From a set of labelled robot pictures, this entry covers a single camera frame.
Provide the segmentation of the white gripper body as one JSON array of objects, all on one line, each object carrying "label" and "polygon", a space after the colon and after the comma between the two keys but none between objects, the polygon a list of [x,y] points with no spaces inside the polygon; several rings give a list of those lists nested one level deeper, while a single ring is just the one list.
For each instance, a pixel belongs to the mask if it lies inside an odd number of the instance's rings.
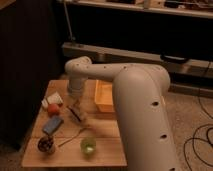
[{"label": "white gripper body", "polygon": [[78,99],[83,95],[84,87],[84,80],[70,80],[67,85],[67,91],[71,97]]}]

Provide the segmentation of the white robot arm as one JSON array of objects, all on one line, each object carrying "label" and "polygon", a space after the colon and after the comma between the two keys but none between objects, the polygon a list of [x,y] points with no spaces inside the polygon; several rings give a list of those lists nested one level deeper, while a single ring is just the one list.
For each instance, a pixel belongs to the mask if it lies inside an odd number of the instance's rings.
[{"label": "white robot arm", "polygon": [[182,171],[163,99],[170,77],[160,65],[94,64],[87,56],[65,64],[68,92],[78,99],[89,78],[112,84],[114,110],[128,171]]}]

